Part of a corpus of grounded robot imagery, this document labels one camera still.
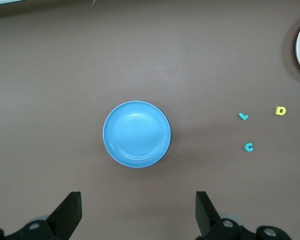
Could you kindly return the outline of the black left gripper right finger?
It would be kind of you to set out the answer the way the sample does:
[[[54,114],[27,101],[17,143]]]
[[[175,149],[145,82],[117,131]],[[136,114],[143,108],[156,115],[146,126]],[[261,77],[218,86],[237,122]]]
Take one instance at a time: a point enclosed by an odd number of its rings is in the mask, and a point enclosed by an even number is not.
[[[195,218],[201,236],[198,240],[289,240],[290,236],[280,228],[262,225],[256,232],[247,230],[236,221],[220,217],[208,194],[196,192]]]

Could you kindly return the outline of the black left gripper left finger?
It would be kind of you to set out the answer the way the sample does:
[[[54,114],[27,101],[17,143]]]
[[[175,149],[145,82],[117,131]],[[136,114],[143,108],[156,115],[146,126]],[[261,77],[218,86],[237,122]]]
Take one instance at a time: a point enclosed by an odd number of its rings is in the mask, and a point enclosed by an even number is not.
[[[45,220],[34,220],[0,240],[68,240],[82,219],[82,196],[71,192]]]

